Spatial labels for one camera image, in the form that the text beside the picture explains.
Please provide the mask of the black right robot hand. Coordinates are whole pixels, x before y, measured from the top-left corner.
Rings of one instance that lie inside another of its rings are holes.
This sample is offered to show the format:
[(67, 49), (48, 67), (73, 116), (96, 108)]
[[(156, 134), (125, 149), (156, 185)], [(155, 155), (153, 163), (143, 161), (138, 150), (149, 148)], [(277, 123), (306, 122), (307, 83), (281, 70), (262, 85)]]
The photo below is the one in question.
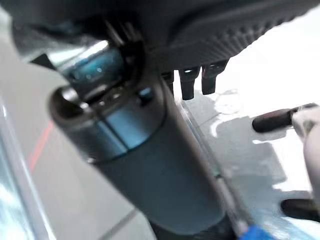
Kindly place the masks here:
[(217, 179), (177, 108), (215, 91), (228, 61), (317, 0), (3, 0), (25, 61), (67, 85), (49, 98), (54, 123), (149, 221), (178, 236), (226, 217)]

